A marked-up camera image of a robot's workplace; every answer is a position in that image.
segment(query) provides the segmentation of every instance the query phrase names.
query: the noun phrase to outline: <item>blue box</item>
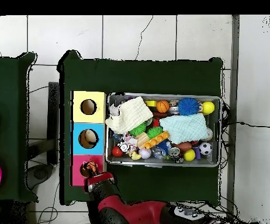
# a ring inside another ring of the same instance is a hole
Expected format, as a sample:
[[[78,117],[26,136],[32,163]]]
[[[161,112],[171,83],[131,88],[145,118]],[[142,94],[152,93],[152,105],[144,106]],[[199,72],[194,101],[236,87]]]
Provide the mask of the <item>blue box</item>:
[[[73,123],[72,153],[73,155],[103,155],[104,154],[104,124]],[[79,135],[82,131],[93,130],[98,136],[98,141],[93,148],[83,148],[79,143]]]

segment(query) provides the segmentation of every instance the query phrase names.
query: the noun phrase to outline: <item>metal tray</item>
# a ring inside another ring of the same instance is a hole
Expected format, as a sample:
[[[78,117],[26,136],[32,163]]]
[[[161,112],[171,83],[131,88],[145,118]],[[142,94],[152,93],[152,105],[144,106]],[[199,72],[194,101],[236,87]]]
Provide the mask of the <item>metal tray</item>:
[[[124,154],[122,157],[114,157],[111,154],[112,148],[115,144],[112,138],[113,131],[106,126],[106,161],[109,164],[125,165],[125,166],[148,166],[148,167],[163,167],[163,166],[179,166],[179,167],[215,167],[220,162],[221,152],[221,119],[222,119],[222,99],[217,96],[192,96],[192,95],[178,95],[178,94],[144,94],[144,93],[110,93],[107,95],[107,109],[109,117],[109,107],[114,104],[118,106],[121,101],[130,100],[141,96],[143,100],[180,100],[182,98],[191,97],[198,101],[213,102],[215,110],[209,115],[205,115],[207,127],[213,131],[213,138],[209,141],[212,144],[213,151],[208,156],[202,156],[201,159],[193,160],[191,162],[184,161],[183,163],[174,163],[172,160],[156,159],[151,156],[148,159],[140,159],[133,161],[128,155]]]

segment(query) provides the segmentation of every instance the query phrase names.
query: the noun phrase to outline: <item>green felt surface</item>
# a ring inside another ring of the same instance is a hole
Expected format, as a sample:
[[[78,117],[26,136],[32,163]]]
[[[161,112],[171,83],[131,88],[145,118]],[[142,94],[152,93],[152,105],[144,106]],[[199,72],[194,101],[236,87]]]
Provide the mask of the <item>green felt surface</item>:
[[[220,96],[220,58],[209,61],[111,61],[80,59],[75,51],[60,61],[64,71],[64,201],[91,200],[82,187],[72,187],[70,172],[70,91]],[[208,200],[218,203],[218,167],[108,165],[126,201]]]
[[[0,200],[34,201],[25,186],[28,67],[34,53],[0,58]]]

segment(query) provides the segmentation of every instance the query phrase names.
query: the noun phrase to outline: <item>green spiky ball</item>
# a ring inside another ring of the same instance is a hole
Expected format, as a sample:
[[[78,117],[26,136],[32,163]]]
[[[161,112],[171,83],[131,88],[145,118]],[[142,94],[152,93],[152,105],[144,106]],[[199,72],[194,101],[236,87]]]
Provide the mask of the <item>green spiky ball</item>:
[[[134,129],[130,131],[130,134],[134,137],[140,135],[141,133],[145,132],[147,128],[146,122],[143,122],[142,124],[138,125]]]
[[[152,127],[148,130],[147,132],[147,136],[152,139],[154,137],[156,137],[157,135],[161,134],[163,132],[163,129],[161,126],[158,127]]]

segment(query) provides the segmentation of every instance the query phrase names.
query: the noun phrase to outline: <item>yellow ball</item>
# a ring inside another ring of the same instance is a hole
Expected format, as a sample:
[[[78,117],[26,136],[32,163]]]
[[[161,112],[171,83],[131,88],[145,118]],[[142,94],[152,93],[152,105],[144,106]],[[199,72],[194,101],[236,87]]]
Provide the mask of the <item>yellow ball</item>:
[[[214,112],[215,106],[213,104],[213,102],[210,101],[205,101],[203,103],[203,114],[210,114],[212,112]]]
[[[188,150],[188,151],[186,151],[184,153],[184,159],[185,159],[185,161],[191,162],[191,161],[194,160],[194,158],[195,158],[195,152],[194,152],[193,149],[190,149],[190,150]]]

